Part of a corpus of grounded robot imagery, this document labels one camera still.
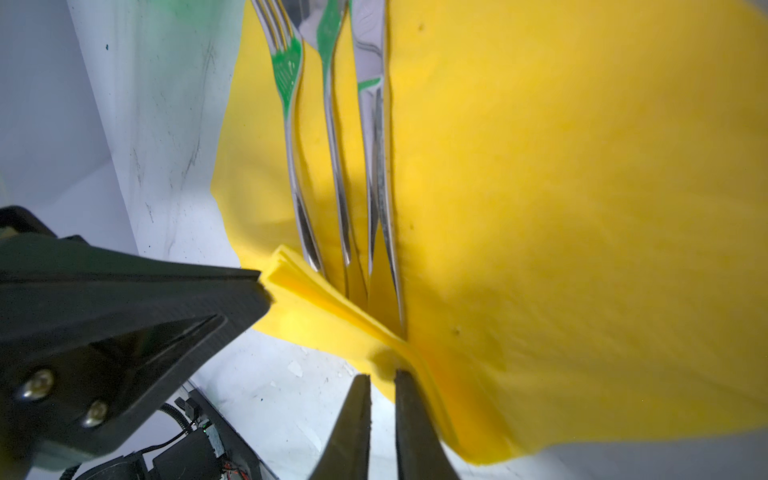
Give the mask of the silver spoon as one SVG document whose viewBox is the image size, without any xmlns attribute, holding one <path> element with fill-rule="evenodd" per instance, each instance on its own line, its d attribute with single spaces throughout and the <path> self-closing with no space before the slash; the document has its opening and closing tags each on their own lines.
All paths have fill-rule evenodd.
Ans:
<svg viewBox="0 0 768 480">
<path fill-rule="evenodd" d="M 342 171 L 333 94 L 333 61 L 341 32 L 346 1 L 287 0 L 282 2 L 289 20 L 321 60 L 323 102 L 330 160 L 335 187 L 340 242 L 344 267 L 352 266 L 351 226 Z"/>
</svg>

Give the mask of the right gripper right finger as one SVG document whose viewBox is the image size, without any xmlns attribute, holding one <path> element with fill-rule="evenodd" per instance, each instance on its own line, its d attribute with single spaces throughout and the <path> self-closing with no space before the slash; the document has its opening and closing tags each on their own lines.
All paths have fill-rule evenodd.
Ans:
<svg viewBox="0 0 768 480">
<path fill-rule="evenodd" d="M 400 480 L 458 480 L 425 407 L 416 379 L 398 370 L 395 376 L 395 424 Z"/>
</svg>

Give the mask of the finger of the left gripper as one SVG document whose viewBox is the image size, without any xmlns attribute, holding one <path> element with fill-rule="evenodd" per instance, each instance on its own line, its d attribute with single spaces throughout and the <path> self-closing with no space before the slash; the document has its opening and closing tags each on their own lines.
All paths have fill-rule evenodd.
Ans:
<svg viewBox="0 0 768 480">
<path fill-rule="evenodd" d="M 1 211 L 1 475 L 117 450 L 266 315 L 256 270 L 142 258 Z"/>
</svg>

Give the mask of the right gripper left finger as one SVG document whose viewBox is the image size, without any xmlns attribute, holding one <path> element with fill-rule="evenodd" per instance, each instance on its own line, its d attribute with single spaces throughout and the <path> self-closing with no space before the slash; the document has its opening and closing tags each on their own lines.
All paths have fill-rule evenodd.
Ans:
<svg viewBox="0 0 768 480">
<path fill-rule="evenodd" d="M 354 377 L 311 480 L 365 480 L 369 472 L 371 381 Z"/>
</svg>

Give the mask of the silver knife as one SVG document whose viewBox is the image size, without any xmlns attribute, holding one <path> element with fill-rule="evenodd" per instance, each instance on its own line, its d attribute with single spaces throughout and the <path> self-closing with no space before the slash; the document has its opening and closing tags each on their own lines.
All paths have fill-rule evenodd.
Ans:
<svg viewBox="0 0 768 480">
<path fill-rule="evenodd" d="M 395 321 L 390 328 L 405 339 L 390 161 L 387 3 L 352 1 L 350 14 L 366 172 L 368 301 L 388 309 Z"/>
</svg>

